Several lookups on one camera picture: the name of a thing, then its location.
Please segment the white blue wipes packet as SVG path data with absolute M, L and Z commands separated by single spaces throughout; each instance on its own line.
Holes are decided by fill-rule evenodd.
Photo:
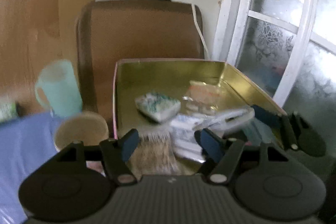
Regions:
M 203 163 L 202 147 L 198 145 L 194 137 L 193 128 L 202 123 L 198 117 L 178 114 L 170 122 L 169 132 L 171 136 L 173 152 L 182 159 Z

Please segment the blue tablecloth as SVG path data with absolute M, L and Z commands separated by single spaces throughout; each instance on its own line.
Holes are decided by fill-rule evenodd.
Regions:
M 54 136 L 63 121 L 66 118 L 45 112 L 1 123 L 1 223 L 27 219 L 19 187 L 57 153 Z

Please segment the white window frame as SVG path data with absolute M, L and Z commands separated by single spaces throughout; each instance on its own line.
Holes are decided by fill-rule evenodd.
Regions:
M 216 61 L 223 59 L 233 66 L 238 63 L 239 51 L 242 48 L 243 35 L 248 18 L 273 24 L 295 34 L 297 40 L 288 65 L 273 96 L 274 102 L 282 107 L 287 101 L 299 75 L 309 42 L 313 42 L 332 53 L 335 52 L 335 44 L 313 32 L 318 0 L 304 1 L 298 26 L 252 11 L 250 9 L 251 3 L 252 0 L 221 0 L 213 50 L 210 57 Z

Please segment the round biscuit can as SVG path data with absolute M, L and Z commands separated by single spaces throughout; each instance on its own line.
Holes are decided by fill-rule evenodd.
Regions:
M 85 111 L 63 121 L 54 134 L 56 151 L 61 151 L 73 141 L 82 141 L 85 146 L 98 145 L 108 139 L 106 120 L 99 114 Z

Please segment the brown cardboard sheet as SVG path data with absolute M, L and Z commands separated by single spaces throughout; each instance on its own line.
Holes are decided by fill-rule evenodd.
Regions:
M 94 0 L 1 0 L 1 98 L 18 103 L 22 115 L 43 109 L 34 86 L 51 61 L 77 63 L 75 25 Z

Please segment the blue green toothpaste box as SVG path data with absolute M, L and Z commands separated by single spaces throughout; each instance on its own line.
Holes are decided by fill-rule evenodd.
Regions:
M 14 101 L 1 100 L 0 121 L 7 122 L 18 118 L 17 104 Z

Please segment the brown chair backrest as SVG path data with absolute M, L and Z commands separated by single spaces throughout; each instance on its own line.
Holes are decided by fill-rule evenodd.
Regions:
M 199 9 L 159 0 L 110 0 L 84 6 L 76 20 L 77 70 L 84 110 L 112 116 L 114 68 L 122 59 L 202 59 Z

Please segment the mint green plastic mug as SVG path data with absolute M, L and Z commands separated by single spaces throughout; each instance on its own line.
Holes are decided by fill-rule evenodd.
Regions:
M 44 67 L 34 91 L 39 104 L 56 116 L 71 117 L 83 109 L 74 68 L 69 60 L 55 60 Z

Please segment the beige fringed cloth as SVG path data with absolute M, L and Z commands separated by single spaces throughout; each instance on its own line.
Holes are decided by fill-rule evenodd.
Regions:
M 138 146 L 127 162 L 137 179 L 152 174 L 183 174 L 173 152 L 169 126 L 145 126 L 138 132 Z

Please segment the pink macaron biscuit tin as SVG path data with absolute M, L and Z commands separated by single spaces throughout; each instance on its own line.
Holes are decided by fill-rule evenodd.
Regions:
M 191 81 L 208 84 L 212 91 L 206 101 L 214 110 L 224 111 L 247 105 L 258 105 L 275 114 L 285 114 L 272 98 L 235 67 L 220 61 L 198 59 L 125 59 L 117 62 L 113 78 L 113 128 L 118 137 L 130 129 L 141 138 L 168 133 L 168 123 L 159 124 L 141 114 L 135 99 L 149 92 L 173 97 L 181 102 L 182 114 L 187 108 L 185 96 Z

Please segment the clear orange snack bag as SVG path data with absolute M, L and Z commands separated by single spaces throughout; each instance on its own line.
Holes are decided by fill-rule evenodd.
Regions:
M 188 111 L 214 115 L 219 109 L 221 97 L 222 91 L 218 86 L 191 80 L 182 99 Z

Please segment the green white soft packet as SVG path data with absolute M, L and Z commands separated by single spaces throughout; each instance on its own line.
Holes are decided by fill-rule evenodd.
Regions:
M 134 101 L 138 111 L 157 123 L 173 118 L 181 109 L 178 99 L 157 92 L 146 93 Z

